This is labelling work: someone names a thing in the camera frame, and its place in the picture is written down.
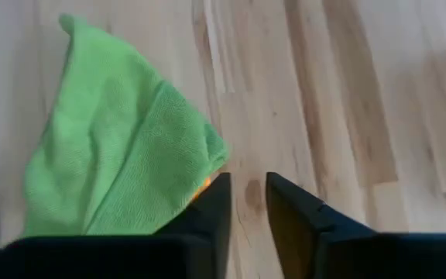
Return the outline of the orange microfiber towel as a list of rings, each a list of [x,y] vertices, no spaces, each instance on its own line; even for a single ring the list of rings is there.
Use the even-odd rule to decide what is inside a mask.
[[[210,185],[211,185],[211,179],[207,177],[204,180],[204,183],[194,193],[193,199],[197,199]]]

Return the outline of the green microfiber towel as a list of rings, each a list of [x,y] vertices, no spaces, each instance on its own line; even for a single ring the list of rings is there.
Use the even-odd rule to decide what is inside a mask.
[[[24,235],[148,235],[228,160],[212,124],[127,42],[64,14],[66,64],[26,168]]]

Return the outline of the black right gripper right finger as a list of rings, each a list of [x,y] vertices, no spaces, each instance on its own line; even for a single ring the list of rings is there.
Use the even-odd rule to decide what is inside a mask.
[[[377,232],[274,172],[266,205],[285,279],[446,279],[446,233]]]

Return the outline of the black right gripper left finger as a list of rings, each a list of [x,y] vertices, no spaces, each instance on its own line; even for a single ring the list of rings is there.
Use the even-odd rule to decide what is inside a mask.
[[[231,176],[222,173],[149,236],[21,239],[0,252],[0,279],[225,279]]]

